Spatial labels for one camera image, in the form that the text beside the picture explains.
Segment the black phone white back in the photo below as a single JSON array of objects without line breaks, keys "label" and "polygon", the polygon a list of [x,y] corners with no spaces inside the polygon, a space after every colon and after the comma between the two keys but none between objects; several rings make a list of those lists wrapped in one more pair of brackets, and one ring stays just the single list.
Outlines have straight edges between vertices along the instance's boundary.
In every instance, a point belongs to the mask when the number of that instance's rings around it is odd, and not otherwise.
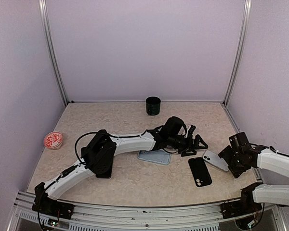
[{"label": "black phone white back", "polygon": [[205,162],[218,168],[219,170],[222,170],[224,172],[229,171],[228,164],[226,163],[226,161],[210,150],[206,150],[202,158]]}]

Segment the light blue phone case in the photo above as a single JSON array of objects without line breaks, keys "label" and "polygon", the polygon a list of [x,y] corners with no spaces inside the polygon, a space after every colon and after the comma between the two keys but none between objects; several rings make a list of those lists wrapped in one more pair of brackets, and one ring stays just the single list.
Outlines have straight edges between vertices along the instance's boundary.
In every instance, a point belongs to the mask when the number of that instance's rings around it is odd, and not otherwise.
[{"label": "light blue phone case", "polygon": [[171,154],[165,152],[164,150],[139,151],[137,158],[141,161],[166,166],[171,161]]}]

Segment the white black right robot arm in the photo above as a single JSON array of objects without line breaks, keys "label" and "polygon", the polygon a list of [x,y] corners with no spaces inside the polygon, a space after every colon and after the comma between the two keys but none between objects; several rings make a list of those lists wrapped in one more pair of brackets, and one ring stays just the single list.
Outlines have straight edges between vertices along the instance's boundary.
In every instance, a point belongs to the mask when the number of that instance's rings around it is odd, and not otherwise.
[{"label": "white black right robot arm", "polygon": [[[245,132],[229,137],[230,145],[218,156],[225,160],[234,178],[251,168],[269,170],[289,178],[289,155],[280,153],[273,146],[249,142]],[[241,198],[233,205],[242,214],[261,208],[262,203],[289,206],[288,185],[253,183],[241,191]]]}]

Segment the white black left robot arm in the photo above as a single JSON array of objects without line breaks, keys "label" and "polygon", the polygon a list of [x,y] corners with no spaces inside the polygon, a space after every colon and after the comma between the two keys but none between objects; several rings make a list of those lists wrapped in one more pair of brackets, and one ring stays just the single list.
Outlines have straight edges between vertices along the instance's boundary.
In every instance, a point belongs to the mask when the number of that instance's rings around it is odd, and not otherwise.
[{"label": "white black left robot arm", "polygon": [[102,175],[112,168],[115,156],[136,151],[156,151],[167,147],[181,156],[195,155],[197,150],[208,149],[200,135],[194,135],[178,117],[170,117],[164,125],[132,135],[112,135],[102,129],[93,132],[93,139],[77,154],[77,161],[47,182],[35,188],[32,210],[50,216],[70,219],[74,205],[59,202],[59,197],[82,180]]}]

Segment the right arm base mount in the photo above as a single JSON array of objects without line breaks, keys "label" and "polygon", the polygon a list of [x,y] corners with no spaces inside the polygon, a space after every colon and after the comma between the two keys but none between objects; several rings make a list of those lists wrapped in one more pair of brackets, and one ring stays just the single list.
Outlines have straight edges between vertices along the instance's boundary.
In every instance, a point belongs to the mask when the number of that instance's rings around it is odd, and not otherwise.
[{"label": "right arm base mount", "polygon": [[252,202],[245,204],[241,201],[232,201],[220,205],[223,219],[239,217],[262,210],[262,205]]}]

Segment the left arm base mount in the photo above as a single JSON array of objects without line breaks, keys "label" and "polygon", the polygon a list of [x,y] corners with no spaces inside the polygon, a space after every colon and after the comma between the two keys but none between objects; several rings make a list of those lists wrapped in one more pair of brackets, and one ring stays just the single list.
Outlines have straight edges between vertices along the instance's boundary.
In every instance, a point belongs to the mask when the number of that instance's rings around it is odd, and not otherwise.
[{"label": "left arm base mount", "polygon": [[74,205],[45,197],[40,202],[35,199],[32,210],[45,215],[70,220],[74,212]]}]

